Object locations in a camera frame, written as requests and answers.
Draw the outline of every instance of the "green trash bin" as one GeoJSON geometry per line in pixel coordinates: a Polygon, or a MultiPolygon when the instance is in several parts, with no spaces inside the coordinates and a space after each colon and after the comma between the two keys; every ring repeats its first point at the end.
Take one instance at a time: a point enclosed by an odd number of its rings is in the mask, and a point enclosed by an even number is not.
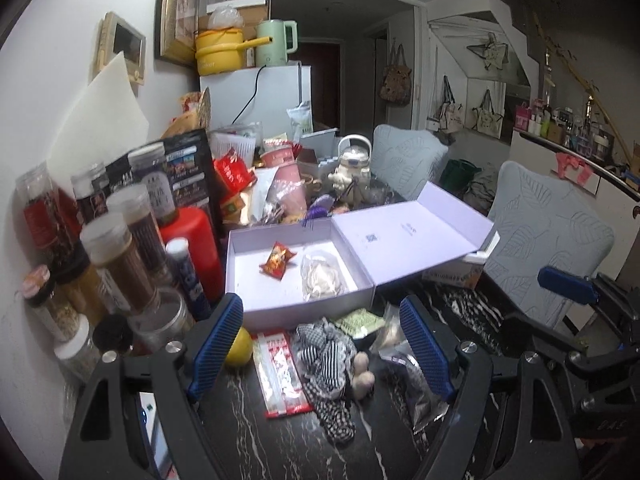
{"type": "Polygon", "coordinates": [[[468,160],[450,160],[440,177],[440,187],[453,195],[461,195],[479,171],[482,168],[474,166],[468,160]]]}

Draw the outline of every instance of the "bamboo pole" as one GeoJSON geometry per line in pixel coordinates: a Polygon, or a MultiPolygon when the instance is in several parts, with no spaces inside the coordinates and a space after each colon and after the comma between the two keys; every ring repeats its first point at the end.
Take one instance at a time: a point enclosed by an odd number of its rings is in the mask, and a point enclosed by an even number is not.
{"type": "Polygon", "coordinates": [[[631,157],[632,157],[631,151],[629,151],[629,148],[626,145],[626,142],[622,139],[622,136],[620,136],[620,132],[618,131],[618,128],[613,123],[611,116],[609,115],[604,105],[602,104],[602,101],[598,97],[598,92],[596,91],[596,89],[593,87],[591,83],[589,83],[585,78],[583,78],[580,75],[580,73],[576,70],[576,68],[572,65],[572,63],[566,58],[564,53],[562,53],[558,49],[558,47],[556,47],[554,42],[551,41],[551,38],[549,38],[545,34],[545,31],[542,28],[542,25],[540,25],[540,20],[538,19],[538,15],[536,14],[535,10],[533,11],[533,22],[536,24],[536,30],[538,31],[538,35],[545,42],[546,47],[549,49],[549,51],[553,52],[554,54],[556,54],[556,56],[559,57],[560,61],[562,61],[562,64],[564,64],[564,66],[571,73],[571,75],[575,77],[576,81],[580,83],[580,85],[585,89],[585,91],[587,91],[593,97],[593,101],[596,103],[596,106],[602,112],[602,115],[604,116],[604,120],[607,121],[607,124],[609,126],[611,126],[611,131],[613,132],[613,135],[616,137],[616,139],[620,143],[620,146],[622,147],[622,151],[625,154],[626,161],[629,163],[629,165],[631,165],[631,157]]]}

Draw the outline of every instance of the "blue gripper pad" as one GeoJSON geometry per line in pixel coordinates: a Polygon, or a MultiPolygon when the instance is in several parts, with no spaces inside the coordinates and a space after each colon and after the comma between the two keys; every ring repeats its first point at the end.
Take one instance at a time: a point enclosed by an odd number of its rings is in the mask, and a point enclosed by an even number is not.
{"type": "Polygon", "coordinates": [[[187,389],[187,395],[191,400],[200,400],[203,394],[215,384],[226,354],[242,326],[243,315],[244,308],[240,297],[235,294],[225,294],[211,317],[196,323],[196,326],[191,329],[196,331],[201,324],[203,327],[213,324],[190,367],[191,384],[187,389]]]}
{"type": "Polygon", "coordinates": [[[451,402],[457,391],[451,382],[449,361],[411,298],[404,298],[400,303],[400,326],[431,391],[445,402],[451,402]]]}
{"type": "Polygon", "coordinates": [[[598,302],[598,293],[586,278],[564,272],[555,267],[542,267],[538,273],[538,284],[575,303],[586,305],[598,302]]]}

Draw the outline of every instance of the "white refrigerator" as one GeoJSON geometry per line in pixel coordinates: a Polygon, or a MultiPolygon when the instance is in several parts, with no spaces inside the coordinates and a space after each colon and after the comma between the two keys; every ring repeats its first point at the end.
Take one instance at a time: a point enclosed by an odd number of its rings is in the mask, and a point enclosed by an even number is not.
{"type": "Polygon", "coordinates": [[[290,138],[293,130],[287,109],[311,101],[311,67],[292,62],[201,77],[200,90],[207,87],[211,95],[210,129],[232,124],[255,92],[235,122],[260,121],[264,138],[282,132],[290,138]]]}

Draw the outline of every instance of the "black marble table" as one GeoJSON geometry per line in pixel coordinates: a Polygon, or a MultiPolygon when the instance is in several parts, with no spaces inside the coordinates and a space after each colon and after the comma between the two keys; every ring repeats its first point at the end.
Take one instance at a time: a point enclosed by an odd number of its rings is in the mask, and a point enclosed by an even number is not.
{"type": "MultiPolygon", "coordinates": [[[[405,280],[379,288],[373,311],[381,315],[387,301],[398,305],[409,294],[416,294],[461,340],[501,354],[497,330],[514,306],[488,277],[482,277],[476,291],[405,280]]],[[[433,423],[414,435],[403,387],[397,376],[378,374],[373,396],[351,405],[356,435],[343,447],[328,443],[313,412],[265,418],[253,361],[239,372],[220,375],[199,413],[230,480],[407,480],[416,473],[438,427],[433,423]]],[[[498,399],[491,395],[465,480],[481,476],[497,410],[498,399]]]]}

